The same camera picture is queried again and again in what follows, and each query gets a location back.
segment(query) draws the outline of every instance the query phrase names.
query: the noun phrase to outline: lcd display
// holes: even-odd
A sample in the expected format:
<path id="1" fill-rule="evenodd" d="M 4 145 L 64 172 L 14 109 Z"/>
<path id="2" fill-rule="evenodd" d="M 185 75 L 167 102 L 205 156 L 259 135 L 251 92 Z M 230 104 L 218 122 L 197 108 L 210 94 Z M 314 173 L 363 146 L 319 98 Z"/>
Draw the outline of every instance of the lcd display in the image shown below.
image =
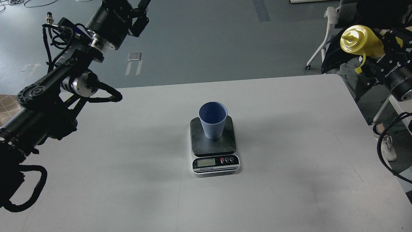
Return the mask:
<path id="1" fill-rule="evenodd" d="M 215 159 L 202 159 L 197 161 L 198 167 L 210 166 L 215 164 Z"/>

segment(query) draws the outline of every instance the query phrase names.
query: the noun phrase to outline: white table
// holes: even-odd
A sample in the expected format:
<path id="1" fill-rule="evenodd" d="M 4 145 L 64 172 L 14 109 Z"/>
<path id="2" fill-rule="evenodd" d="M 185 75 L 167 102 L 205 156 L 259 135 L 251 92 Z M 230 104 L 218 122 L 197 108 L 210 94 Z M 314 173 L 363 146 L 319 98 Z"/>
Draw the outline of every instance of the white table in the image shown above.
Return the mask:
<path id="1" fill-rule="evenodd" d="M 121 92 L 119 103 L 87 104 L 77 132 L 30 155 L 25 164 L 48 170 L 46 186 L 32 208 L 0 209 L 1 231 L 412 230 L 412 205 L 337 75 Z M 234 175 L 190 169 L 189 122 L 208 101 L 233 118 Z"/>

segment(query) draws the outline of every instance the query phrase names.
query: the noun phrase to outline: blue tape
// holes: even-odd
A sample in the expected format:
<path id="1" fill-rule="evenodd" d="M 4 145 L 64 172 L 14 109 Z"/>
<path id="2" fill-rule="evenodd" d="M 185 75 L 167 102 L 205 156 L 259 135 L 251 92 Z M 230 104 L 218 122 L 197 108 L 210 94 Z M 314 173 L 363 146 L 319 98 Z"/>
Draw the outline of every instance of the blue tape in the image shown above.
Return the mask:
<path id="1" fill-rule="evenodd" d="M 259 22 L 268 22 L 270 21 L 269 14 L 267 13 L 265 0 L 253 0 L 253 4 L 255 4 L 255 9 L 257 13 L 257 17 L 259 18 Z"/>

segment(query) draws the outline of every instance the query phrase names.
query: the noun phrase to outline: tiled floor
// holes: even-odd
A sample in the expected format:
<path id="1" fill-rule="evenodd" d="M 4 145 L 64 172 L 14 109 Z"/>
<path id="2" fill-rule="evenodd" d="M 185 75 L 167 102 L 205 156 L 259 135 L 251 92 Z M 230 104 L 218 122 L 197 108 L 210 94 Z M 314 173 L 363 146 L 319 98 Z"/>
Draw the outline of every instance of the tiled floor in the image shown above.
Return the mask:
<path id="1" fill-rule="evenodd" d="M 17 114 L 20 109 L 20 105 L 16 102 L 16 96 L 0 95 L 0 126 Z"/>

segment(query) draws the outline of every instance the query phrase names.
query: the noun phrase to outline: gray floor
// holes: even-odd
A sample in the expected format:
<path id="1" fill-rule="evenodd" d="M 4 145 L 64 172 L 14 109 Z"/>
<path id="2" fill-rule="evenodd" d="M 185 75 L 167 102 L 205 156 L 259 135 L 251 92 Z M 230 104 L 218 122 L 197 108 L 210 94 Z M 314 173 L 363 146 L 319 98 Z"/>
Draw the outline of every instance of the gray floor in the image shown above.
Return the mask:
<path id="1" fill-rule="evenodd" d="M 100 4 L 65 0 L 39 8 L 7 6 L 0 13 L 0 94 L 16 94 L 45 74 L 40 25 L 47 11 L 56 21 L 66 17 L 86 24 Z M 127 37 L 118 51 L 106 52 L 105 61 L 90 68 L 116 88 L 319 74 L 320 57 L 311 70 L 303 67 L 324 38 L 324 11 L 338 5 L 335 0 L 152 0 L 150 23 L 140 38 Z M 126 75 L 130 52 L 141 52 L 142 61 L 132 63 Z M 361 99 L 366 120 L 386 96 L 378 86 Z M 393 137 L 399 159 L 392 166 L 401 172 L 412 165 L 411 137 L 406 132 Z"/>

